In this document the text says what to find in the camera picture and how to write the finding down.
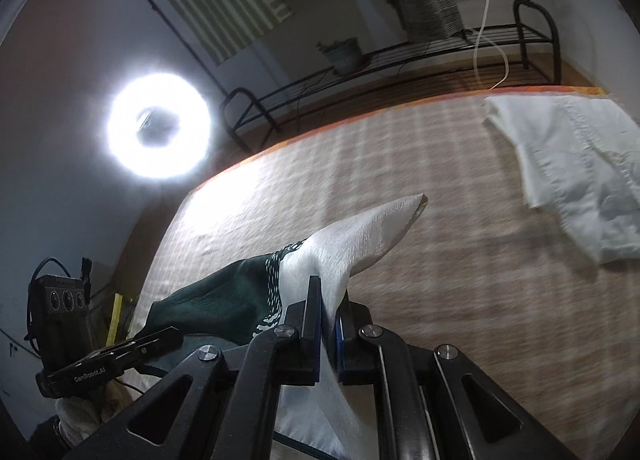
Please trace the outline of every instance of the white cloth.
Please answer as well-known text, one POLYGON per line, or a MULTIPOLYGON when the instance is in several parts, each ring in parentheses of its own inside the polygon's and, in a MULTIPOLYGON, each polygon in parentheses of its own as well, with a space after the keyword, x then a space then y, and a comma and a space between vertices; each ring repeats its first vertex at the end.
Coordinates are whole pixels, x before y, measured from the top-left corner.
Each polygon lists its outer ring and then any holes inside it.
POLYGON ((408 196, 328 225, 280 263, 282 306, 306 299, 309 276, 320 276, 328 324, 322 329, 320 381, 310 388, 282 387, 276 431, 339 459, 378 457, 373 391, 370 386, 338 384, 324 340, 334 326, 349 277, 389 252, 426 204, 424 195, 408 196))
POLYGON ((597 263, 640 257, 640 129, 616 103, 503 94, 486 104, 515 147, 528 206, 556 213, 597 263))
POLYGON ((87 439, 132 402, 126 387, 113 380, 105 384, 100 400, 100 408, 94 402, 78 396, 56 400, 60 434, 71 447, 87 439))

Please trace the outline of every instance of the white wall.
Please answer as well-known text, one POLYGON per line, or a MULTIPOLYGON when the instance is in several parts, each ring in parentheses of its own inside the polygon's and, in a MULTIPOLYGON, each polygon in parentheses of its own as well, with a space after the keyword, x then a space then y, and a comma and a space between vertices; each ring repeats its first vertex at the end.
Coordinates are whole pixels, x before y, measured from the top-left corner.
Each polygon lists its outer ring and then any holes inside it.
MULTIPOLYGON (((28 0, 0 45, 0 326, 16 339, 41 259, 56 256, 74 275, 82 256, 113 268, 144 207, 172 187, 123 169, 104 138, 114 94, 159 70, 213 94, 140 0, 28 0)), ((40 368, 22 350, 10 358, 0 336, 2 400, 25 434, 52 411, 35 384, 40 368)))
POLYGON ((618 0, 548 0, 562 58, 640 119, 640 34, 618 0))
MULTIPOLYGON (((327 60, 316 50, 316 43, 357 36, 365 52, 381 49, 406 40, 398 15, 384 0, 284 0, 294 12, 282 25, 270 31, 231 60, 215 69, 216 76, 231 90, 245 86, 254 94, 266 94, 291 81, 303 78, 328 66, 327 60)), ((457 0, 464 24, 477 28, 482 20, 484 0, 457 0)), ((513 0, 491 0, 488 24, 512 23, 513 0)), ((527 15, 527 21, 544 28, 538 14, 527 15)), ((431 60, 430 65, 445 61, 467 59, 468 53, 431 60)), ((396 69, 384 74, 394 75, 396 69)), ((336 87, 328 94, 379 79, 373 74, 336 87)))

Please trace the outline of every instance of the mattress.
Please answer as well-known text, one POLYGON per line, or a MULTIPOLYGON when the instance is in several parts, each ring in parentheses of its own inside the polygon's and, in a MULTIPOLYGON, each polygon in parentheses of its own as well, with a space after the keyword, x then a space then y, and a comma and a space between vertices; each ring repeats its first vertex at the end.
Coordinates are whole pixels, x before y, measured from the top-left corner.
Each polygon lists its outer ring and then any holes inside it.
POLYGON ((580 458, 604 458, 640 406, 640 263, 598 267, 553 216, 527 208, 513 147, 486 122, 486 94, 336 123, 201 185, 159 246, 130 335, 152 302, 230 262, 425 193, 427 209, 351 278, 350 298, 410 344, 456 345, 580 458))

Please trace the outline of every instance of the metal screw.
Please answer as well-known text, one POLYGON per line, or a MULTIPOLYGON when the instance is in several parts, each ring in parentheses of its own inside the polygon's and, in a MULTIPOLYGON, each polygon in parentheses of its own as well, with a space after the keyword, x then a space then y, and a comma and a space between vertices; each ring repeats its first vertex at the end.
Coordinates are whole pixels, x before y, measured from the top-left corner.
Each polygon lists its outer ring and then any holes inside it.
POLYGON ((198 348, 198 359, 200 359, 200 361, 212 361, 218 357, 219 353, 220 351, 217 347, 213 345, 204 345, 198 348))
POLYGON ((273 329, 273 333, 276 334, 277 337, 291 337, 296 333, 296 329, 291 325, 278 325, 273 329))
POLYGON ((380 337, 382 335, 382 328, 378 325, 365 325, 360 329, 360 333, 364 337, 380 337))
POLYGON ((438 355, 443 359, 455 359, 458 357, 458 349, 453 345, 438 346, 438 355))

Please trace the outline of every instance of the potted plant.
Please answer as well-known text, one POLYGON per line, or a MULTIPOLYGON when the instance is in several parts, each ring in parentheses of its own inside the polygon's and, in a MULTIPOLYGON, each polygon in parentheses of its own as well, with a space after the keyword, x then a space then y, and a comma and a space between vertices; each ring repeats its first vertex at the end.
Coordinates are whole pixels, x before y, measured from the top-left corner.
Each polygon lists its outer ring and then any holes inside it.
POLYGON ((347 38, 341 42, 335 41, 327 46, 322 42, 318 42, 316 47, 331 62, 335 71, 341 76, 356 72, 365 63, 357 38, 347 38))

